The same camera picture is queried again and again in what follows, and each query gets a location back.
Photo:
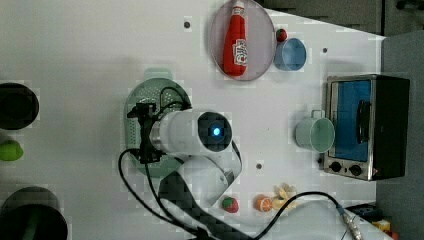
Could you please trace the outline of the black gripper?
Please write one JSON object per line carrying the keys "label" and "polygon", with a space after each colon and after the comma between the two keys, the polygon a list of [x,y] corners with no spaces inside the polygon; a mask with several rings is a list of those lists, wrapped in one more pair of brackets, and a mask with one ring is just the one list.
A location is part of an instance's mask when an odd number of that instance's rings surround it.
{"label": "black gripper", "polygon": [[136,150],[136,158],[140,164],[159,162],[164,155],[161,150],[153,146],[150,140],[151,130],[158,120],[155,111],[156,105],[154,103],[137,103],[127,114],[128,118],[136,118],[140,126],[141,142]]}

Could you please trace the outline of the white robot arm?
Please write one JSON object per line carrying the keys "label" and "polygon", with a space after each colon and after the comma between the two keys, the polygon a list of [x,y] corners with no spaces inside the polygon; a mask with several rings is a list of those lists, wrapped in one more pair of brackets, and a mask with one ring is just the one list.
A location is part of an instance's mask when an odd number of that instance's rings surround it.
{"label": "white robot arm", "polygon": [[180,162],[164,175],[153,195],[162,218],[191,233],[193,240],[264,240],[281,223],[294,226],[283,234],[287,240],[393,240],[319,191],[314,193],[318,201],[293,210],[289,205],[303,195],[288,198],[267,226],[250,236],[241,223],[219,218],[213,207],[242,171],[226,117],[194,111],[181,101],[166,106],[138,102],[127,117],[140,126],[141,142],[129,151],[140,164],[149,166],[165,155]]}

